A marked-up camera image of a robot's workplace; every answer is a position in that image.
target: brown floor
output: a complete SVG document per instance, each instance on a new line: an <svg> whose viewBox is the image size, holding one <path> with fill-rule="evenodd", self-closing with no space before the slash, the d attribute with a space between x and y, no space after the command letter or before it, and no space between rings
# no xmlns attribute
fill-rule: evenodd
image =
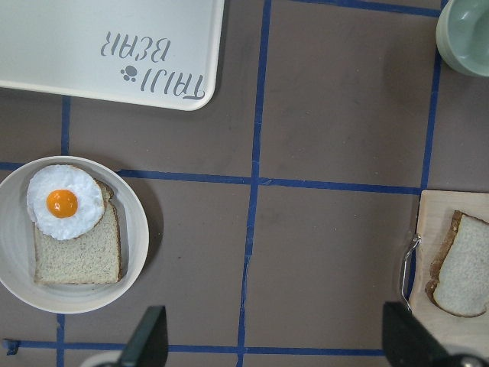
<svg viewBox="0 0 489 367"><path fill-rule="evenodd" d="M78 366L165 304L168 366L387 366L381 308L421 190L487 191L489 83L439 59L439 0L328 3L228 2L195 112L0 89L0 179L59 154L120 171L153 256L79 315L1 286L0 337L32 343L0 365Z"/></svg>

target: paw print logo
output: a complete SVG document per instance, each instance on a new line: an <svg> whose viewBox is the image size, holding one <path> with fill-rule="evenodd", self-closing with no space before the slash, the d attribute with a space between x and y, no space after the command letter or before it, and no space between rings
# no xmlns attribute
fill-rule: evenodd
<svg viewBox="0 0 489 367"><path fill-rule="evenodd" d="M125 69L121 70L121 74L123 75L123 78L126 82L128 82L129 80L135 82L135 77L138 74L138 70L136 70L136 68L132 65L128 65L125 67Z"/></svg>

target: white tray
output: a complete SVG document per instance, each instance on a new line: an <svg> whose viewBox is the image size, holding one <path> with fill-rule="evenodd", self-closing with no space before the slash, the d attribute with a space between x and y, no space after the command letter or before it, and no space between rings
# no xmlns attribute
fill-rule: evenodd
<svg viewBox="0 0 489 367"><path fill-rule="evenodd" d="M194 110L212 97L224 0L1 0L0 86Z"/></svg>

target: wooden cutting board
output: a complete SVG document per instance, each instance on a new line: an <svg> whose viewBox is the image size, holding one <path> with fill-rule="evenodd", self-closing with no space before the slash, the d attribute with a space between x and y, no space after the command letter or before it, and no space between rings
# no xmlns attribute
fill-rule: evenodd
<svg viewBox="0 0 489 367"><path fill-rule="evenodd" d="M489 222L489 193L425 190L421 194L416 231L422 242L416 250L416 275L410 305L413 315L449 352L468 352L487 358L489 312L473 318L452 316L432 304L425 293L430 279L429 267L456 209Z"/></svg>

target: blue grid line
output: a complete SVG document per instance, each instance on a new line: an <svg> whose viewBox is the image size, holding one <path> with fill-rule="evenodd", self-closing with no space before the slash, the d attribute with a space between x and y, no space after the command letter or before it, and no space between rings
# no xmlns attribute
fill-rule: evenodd
<svg viewBox="0 0 489 367"><path fill-rule="evenodd" d="M63 96L61 106L61 155L70 155L71 97Z"/></svg>
<svg viewBox="0 0 489 367"><path fill-rule="evenodd" d="M59 349L60 342L38 342L33 340L14 340L22 348ZM123 350L123 343L61 343L63 350ZM169 352L217 353L217 354L255 354L285 356L384 356L382 349L343 349L343 348L288 348L275 346L192 346L174 344L168 346Z"/></svg>
<svg viewBox="0 0 489 367"><path fill-rule="evenodd" d="M57 329L56 329L56 366L64 367L64 327L65 316L62 313L57 314Z"/></svg>
<svg viewBox="0 0 489 367"><path fill-rule="evenodd" d="M116 172L121 177L127 178L148 178L154 180L176 180L192 182L210 182L217 184L240 184L249 185L250 177L239 176L219 176L214 174L185 174L178 172L160 171L140 171L140 170L119 170Z"/></svg>
<svg viewBox="0 0 489 367"><path fill-rule="evenodd" d="M440 75L442 73L442 58L438 51L435 52L435 64L433 66L433 78L431 97L429 100L428 126L426 128L425 154L423 158L423 172L421 175L421 189L428 187L429 168L431 166L431 153L433 149L433 138L435 134L436 108L438 105L438 91L440 86Z"/></svg>
<svg viewBox="0 0 489 367"><path fill-rule="evenodd" d="M24 163L16 162L0 162L1 171L15 171L16 169L22 167Z"/></svg>
<svg viewBox="0 0 489 367"><path fill-rule="evenodd" d="M260 153L261 153L261 123L263 121L265 80L267 74L268 38L270 33L272 1L265 0L261 18L260 54L258 58L257 95L254 110L253 150L251 153L251 186L248 207L248 221L246 224L246 242L244 248L243 276L241 279L241 304L239 308L238 324L238 361L236 367L243 366L246 340L246 296L248 267L253 254L254 224L257 212L258 186L260 181Z"/></svg>
<svg viewBox="0 0 489 367"><path fill-rule="evenodd" d="M16 162L0 162L0 171L15 171L23 166L24 163ZM119 170L116 171L121 177L126 178L143 178L151 180L175 180L188 182L203 182L212 184L236 184L236 185L251 185L250 177L243 176L221 176L214 174L188 174L181 172L161 172L161 171L144 171L144 170ZM259 177L258 186L279 186L279 187L295 187L305 189L319 190L341 190L341 191L356 191L367 193L395 193L403 195L420 195L422 187L408 186L389 186L389 185L373 185L367 183L346 183L346 182L330 182L319 180L293 180L286 178L269 178Z"/></svg>
<svg viewBox="0 0 489 367"><path fill-rule="evenodd" d="M424 17L437 18L440 16L439 9L419 8L416 6L384 4L382 2L363 2L362 0L293 0L309 4L330 4L342 8L355 8L363 10L387 11L390 13L401 13L408 15L420 15Z"/></svg>
<svg viewBox="0 0 489 367"><path fill-rule="evenodd" d="M387 185L369 185L364 183L342 183L326 182L313 180L288 180L280 178L261 178L262 186L283 186L283 187L302 187L308 189L324 190L343 190L343 191L360 191L369 193L400 193L405 195L420 195L419 187L404 186L387 186Z"/></svg>
<svg viewBox="0 0 489 367"><path fill-rule="evenodd" d="M281 354L288 356L384 356L382 349L321 349L321 348L275 348L255 346L246 348L247 354Z"/></svg>

